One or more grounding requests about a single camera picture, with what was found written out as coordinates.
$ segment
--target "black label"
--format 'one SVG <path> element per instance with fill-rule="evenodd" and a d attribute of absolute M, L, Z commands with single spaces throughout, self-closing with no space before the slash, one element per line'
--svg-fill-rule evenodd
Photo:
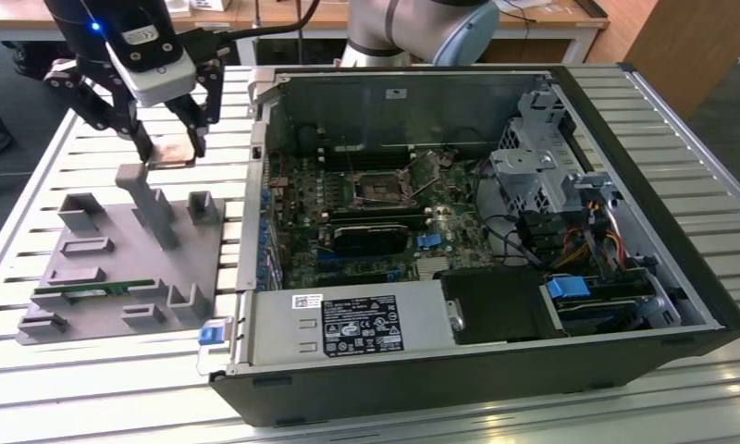
<path fill-rule="evenodd" d="M 403 350 L 395 296 L 323 301 L 323 352 L 329 358 Z"/>

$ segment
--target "white sticker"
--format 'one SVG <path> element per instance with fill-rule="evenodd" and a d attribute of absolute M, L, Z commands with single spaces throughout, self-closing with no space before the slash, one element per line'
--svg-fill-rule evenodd
<path fill-rule="evenodd" d="M 295 294 L 293 310 L 300 310 L 303 308 L 321 308 L 321 301 L 321 294 Z"/>
<path fill-rule="evenodd" d="M 387 90 L 387 100 L 404 99 L 408 96 L 408 90 Z"/>
<path fill-rule="evenodd" d="M 123 39 L 128 44 L 133 45 L 152 42 L 157 38 L 159 31 L 153 25 L 143 26 L 141 28 L 136 28 L 135 30 L 123 33 Z"/>

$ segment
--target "metal table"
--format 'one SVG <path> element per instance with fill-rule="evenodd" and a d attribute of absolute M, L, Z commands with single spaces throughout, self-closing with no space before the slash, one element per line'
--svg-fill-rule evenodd
<path fill-rule="evenodd" d="M 571 71 L 740 304 L 740 185 L 638 74 Z M 217 315 L 232 314 L 236 301 L 248 76 L 228 71 L 208 157 L 193 170 L 149 177 L 171 200 L 207 185 L 228 201 Z M 151 134 L 184 132 L 163 107 L 140 118 Z M 23 347 L 13 335 L 63 226 L 57 205 L 84 191 L 127 203 L 112 180 L 115 167 L 135 161 L 131 143 L 69 113 L 0 233 L 0 442 L 740 442 L 740 340 L 624 388 L 277 429 L 243 424 L 207 386 L 196 331 Z"/>

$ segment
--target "blue connector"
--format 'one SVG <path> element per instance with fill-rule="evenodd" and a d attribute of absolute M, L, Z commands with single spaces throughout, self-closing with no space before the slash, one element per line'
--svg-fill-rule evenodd
<path fill-rule="evenodd" d="M 442 235 L 438 233 L 431 234 L 428 236 L 418 237 L 418 247 L 420 248 L 436 247 L 440 243 L 442 243 Z"/>

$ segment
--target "motherboard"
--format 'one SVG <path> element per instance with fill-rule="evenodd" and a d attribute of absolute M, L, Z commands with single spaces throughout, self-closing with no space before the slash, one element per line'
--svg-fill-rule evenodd
<path fill-rule="evenodd" d="M 494 265 L 472 204 L 476 167 L 448 148 L 273 154 L 283 287 L 426 280 Z"/>

